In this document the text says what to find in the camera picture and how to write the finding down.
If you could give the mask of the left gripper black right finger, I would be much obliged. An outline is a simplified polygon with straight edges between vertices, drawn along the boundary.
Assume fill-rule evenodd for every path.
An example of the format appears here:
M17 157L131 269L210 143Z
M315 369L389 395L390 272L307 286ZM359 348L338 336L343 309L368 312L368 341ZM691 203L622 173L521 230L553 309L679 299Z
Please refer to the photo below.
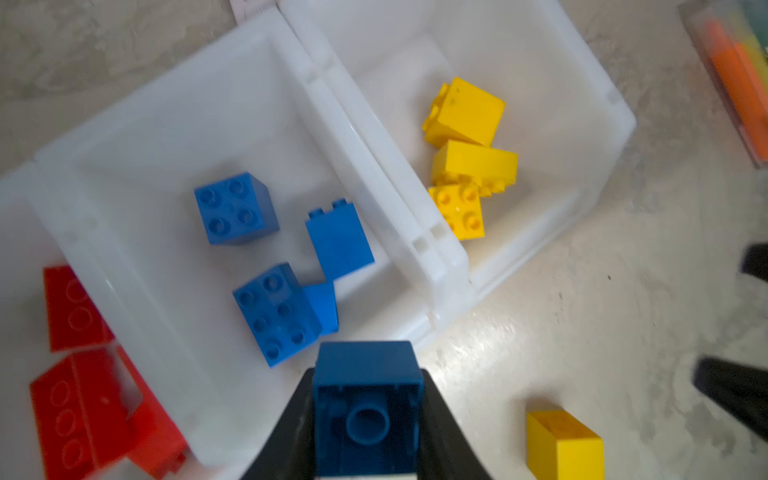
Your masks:
M491 480L432 376L426 369L421 372L424 390L419 421L417 478Z

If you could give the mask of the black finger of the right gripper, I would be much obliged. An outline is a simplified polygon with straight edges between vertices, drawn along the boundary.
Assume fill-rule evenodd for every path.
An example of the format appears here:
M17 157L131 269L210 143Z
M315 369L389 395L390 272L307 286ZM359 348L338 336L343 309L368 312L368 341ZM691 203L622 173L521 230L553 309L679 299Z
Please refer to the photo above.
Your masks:
M740 272L768 282L768 243L752 243L746 247Z
M704 396L767 441L767 371L715 357L700 358L692 383Z

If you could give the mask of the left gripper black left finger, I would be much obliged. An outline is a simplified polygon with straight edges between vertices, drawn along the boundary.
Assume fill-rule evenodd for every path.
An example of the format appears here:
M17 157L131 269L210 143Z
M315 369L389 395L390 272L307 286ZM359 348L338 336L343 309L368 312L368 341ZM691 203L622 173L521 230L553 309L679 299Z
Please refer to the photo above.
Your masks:
M305 371L276 426L242 480L314 479L314 368Z

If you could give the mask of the blue lego hollow brick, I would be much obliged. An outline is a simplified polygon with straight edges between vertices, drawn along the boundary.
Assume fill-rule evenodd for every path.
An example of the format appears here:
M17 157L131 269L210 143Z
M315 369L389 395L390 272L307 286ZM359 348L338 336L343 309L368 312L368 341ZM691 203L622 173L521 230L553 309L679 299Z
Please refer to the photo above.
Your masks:
M312 388L318 477L416 471L424 376L411 342L324 342Z

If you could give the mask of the yellow lego stud brick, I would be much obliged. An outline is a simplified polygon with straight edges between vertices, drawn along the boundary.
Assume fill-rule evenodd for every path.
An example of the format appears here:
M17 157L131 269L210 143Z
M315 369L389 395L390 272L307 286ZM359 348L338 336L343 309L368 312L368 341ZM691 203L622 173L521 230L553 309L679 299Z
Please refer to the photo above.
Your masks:
M538 480L605 479L602 438L565 410L528 412L526 448Z

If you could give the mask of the red lego low brick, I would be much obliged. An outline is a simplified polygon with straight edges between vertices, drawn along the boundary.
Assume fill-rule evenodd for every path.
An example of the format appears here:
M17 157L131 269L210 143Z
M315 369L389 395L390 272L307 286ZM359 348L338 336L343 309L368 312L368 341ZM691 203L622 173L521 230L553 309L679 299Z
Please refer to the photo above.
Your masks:
M141 403L128 419L133 433L128 458L153 479L176 474L186 461L188 444L125 350L119 346L117 353L142 395Z

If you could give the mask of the blue lego eight-stud brick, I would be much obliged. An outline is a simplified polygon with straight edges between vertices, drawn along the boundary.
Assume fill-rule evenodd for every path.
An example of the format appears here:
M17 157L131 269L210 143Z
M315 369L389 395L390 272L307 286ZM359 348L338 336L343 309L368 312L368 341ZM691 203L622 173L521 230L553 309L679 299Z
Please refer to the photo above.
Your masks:
M233 296L270 368L320 337L321 323L288 263L267 269Z

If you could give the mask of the red lego long brick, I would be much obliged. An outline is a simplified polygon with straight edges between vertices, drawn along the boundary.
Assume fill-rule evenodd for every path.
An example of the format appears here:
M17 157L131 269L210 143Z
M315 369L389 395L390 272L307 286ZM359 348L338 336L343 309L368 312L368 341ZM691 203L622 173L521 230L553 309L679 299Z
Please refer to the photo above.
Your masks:
M67 355L32 381L29 391L47 479L86 479L132 449L109 350Z

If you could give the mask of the yellow lego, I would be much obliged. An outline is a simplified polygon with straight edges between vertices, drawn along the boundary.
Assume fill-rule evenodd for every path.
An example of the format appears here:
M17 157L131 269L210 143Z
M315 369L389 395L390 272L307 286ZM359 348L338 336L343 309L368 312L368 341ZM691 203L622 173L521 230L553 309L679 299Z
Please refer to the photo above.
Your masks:
M437 148L448 140L490 147L504 110L502 99L455 77L430 106L422 125L425 141Z

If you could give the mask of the small blue lego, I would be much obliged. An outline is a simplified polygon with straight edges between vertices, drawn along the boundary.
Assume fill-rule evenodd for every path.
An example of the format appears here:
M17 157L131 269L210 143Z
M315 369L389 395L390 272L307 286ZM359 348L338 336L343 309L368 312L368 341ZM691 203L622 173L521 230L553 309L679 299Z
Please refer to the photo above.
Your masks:
M211 245L251 242L279 231L269 190L248 172L194 190Z

